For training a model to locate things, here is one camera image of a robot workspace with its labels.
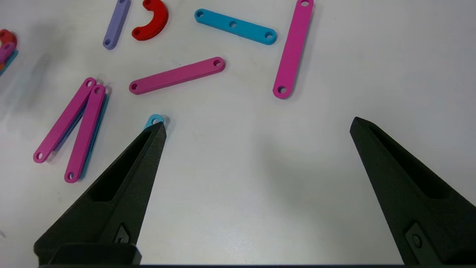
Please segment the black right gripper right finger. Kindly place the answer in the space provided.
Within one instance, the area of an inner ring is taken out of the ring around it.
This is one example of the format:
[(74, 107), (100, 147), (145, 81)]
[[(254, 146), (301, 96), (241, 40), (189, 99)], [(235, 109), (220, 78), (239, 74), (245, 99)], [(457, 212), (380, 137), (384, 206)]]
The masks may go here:
[(376, 124), (350, 134), (403, 262), (474, 266), (475, 206)]

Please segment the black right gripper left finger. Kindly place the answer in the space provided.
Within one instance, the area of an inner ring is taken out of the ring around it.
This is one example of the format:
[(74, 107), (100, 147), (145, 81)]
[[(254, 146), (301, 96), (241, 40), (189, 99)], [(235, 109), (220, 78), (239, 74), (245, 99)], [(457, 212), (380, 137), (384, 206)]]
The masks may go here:
[(137, 266), (136, 244), (167, 134), (144, 129), (35, 242), (41, 266)]

